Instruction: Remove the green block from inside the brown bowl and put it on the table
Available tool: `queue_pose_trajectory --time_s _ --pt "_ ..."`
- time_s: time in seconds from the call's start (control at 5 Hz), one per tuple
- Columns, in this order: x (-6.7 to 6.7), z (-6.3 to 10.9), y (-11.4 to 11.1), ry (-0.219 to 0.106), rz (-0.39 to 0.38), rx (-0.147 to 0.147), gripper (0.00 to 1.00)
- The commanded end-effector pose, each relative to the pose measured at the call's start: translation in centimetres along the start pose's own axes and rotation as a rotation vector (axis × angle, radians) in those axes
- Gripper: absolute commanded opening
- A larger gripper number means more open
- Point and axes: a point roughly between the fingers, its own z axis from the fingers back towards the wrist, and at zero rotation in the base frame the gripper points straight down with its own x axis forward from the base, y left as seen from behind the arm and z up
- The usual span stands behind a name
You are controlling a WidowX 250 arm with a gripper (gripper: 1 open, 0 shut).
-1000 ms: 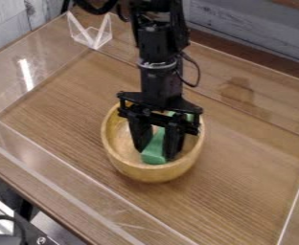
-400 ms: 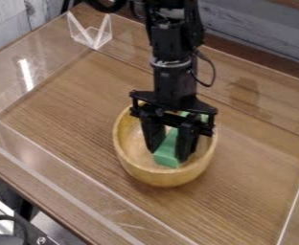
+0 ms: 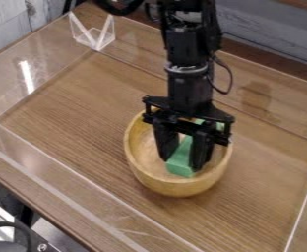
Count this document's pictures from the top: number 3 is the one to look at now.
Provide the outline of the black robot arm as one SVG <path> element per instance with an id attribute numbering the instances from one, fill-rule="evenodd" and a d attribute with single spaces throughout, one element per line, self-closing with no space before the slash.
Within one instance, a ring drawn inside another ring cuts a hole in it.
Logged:
<path id="1" fill-rule="evenodd" d="M 213 104 L 213 94 L 231 90 L 214 84 L 214 67 L 226 63 L 215 52 L 221 49 L 222 29 L 215 0 L 94 0 L 110 14 L 127 16 L 138 8 L 157 8 L 147 17 L 161 24 L 167 50 L 169 94 L 143 98 L 143 121 L 153 125 L 158 152 L 170 160 L 182 134 L 193 138 L 189 166 L 201 171 L 210 162 L 217 145 L 230 144 L 235 118 Z"/>

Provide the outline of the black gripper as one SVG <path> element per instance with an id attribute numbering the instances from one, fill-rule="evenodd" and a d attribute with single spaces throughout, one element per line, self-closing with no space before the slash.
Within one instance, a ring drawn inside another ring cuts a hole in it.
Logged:
<path id="1" fill-rule="evenodd" d="M 213 104 L 213 67 L 166 66 L 169 74 L 169 93 L 166 96 L 148 95 L 143 98 L 146 106 L 143 121 L 154 127 L 159 156 L 167 161 L 179 146 L 179 134 L 193 135 L 191 168 L 202 170 L 211 159 L 214 139 L 209 126 L 193 126 L 197 119 L 226 124 L 223 139 L 231 137 L 235 118 Z"/>

